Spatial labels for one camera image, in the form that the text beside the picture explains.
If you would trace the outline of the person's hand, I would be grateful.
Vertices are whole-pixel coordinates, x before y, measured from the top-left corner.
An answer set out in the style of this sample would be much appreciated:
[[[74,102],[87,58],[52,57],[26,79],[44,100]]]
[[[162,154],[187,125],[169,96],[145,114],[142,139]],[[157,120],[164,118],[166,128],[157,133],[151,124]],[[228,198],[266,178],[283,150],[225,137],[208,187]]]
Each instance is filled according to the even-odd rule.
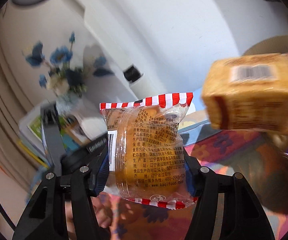
[[[96,219],[98,225],[101,229],[104,229],[105,232],[109,233],[109,239],[111,237],[110,227],[113,222],[113,212],[111,209],[111,202],[108,201],[105,204],[101,202],[100,197],[92,197],[91,198],[92,205],[94,208],[94,212],[96,215]],[[76,231],[75,231],[75,219],[73,217],[72,204],[71,202],[65,202],[65,215],[66,215],[66,225],[68,231],[69,239],[77,239]]]

